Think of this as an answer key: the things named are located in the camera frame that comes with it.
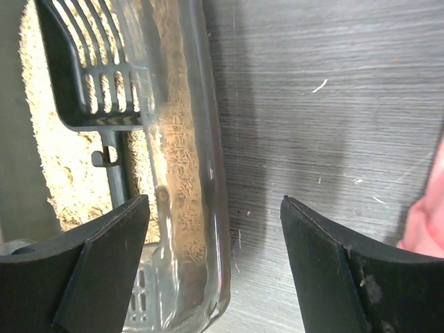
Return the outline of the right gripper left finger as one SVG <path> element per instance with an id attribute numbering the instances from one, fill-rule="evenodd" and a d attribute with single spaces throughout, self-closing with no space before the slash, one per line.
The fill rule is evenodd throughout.
<path id="1" fill-rule="evenodd" d="M 122 332 L 149 219 L 141 195 L 1 256 L 1 331 Z"/>

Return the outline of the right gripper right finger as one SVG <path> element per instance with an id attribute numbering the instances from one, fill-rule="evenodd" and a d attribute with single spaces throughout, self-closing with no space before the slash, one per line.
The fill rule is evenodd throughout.
<path id="1" fill-rule="evenodd" d="M 371 239 L 289 196 L 280 219 L 306 332 L 443 331 L 443 260 Z"/>

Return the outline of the black litter scoop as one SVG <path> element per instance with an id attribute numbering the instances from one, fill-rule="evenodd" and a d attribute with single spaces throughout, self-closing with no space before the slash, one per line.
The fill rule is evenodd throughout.
<path id="1" fill-rule="evenodd" d="M 75 132 L 97 132 L 91 155 L 113 207 L 133 196 L 127 134 L 142 127 L 135 79 L 111 1 L 36 1 L 55 105 Z"/>

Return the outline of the grey litter box tray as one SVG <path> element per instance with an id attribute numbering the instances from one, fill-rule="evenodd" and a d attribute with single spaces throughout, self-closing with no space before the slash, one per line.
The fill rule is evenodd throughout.
<path id="1" fill-rule="evenodd" d="M 200 1 L 1 2 L 1 331 L 202 332 L 230 301 Z"/>

